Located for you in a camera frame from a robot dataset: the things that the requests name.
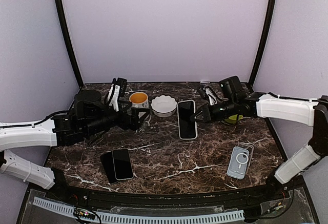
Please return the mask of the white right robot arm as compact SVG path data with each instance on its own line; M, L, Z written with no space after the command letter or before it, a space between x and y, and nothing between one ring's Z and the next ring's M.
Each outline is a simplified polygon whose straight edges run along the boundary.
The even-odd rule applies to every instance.
M281 185L327 156L327 96L303 99L251 92L242 86L238 76L223 79L219 84L225 100L201 106L190 115L191 121L211 123L242 115L295 121L313 128L309 142L268 177L268 184L261 190L264 199L273 200L280 194Z

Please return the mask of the silver-edged phone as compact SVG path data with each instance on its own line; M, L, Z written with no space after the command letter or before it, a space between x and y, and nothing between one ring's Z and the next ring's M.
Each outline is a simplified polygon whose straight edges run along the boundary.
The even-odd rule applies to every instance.
M128 180L134 177L133 168L128 149L114 150L114 173L117 180Z

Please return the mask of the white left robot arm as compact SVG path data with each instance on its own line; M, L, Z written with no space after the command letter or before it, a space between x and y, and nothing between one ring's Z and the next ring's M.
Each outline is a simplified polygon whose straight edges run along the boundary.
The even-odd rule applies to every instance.
M72 198L72 189L65 185L62 171L25 160L12 152L13 148L49 146L64 147L82 142L99 132L118 126L137 130L149 115L147 108L135 108L127 103L131 113L123 108L120 95L115 102L102 103L101 93L85 90L75 95L69 111L58 111L30 124L1 124L1 173L15 176L49 190L61 201Z

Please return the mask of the clear magsafe phone case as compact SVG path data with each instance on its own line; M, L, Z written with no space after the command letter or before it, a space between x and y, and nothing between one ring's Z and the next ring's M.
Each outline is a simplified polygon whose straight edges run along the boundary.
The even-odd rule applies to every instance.
M240 142L232 150L227 175L235 179L244 179L251 164L254 147Z

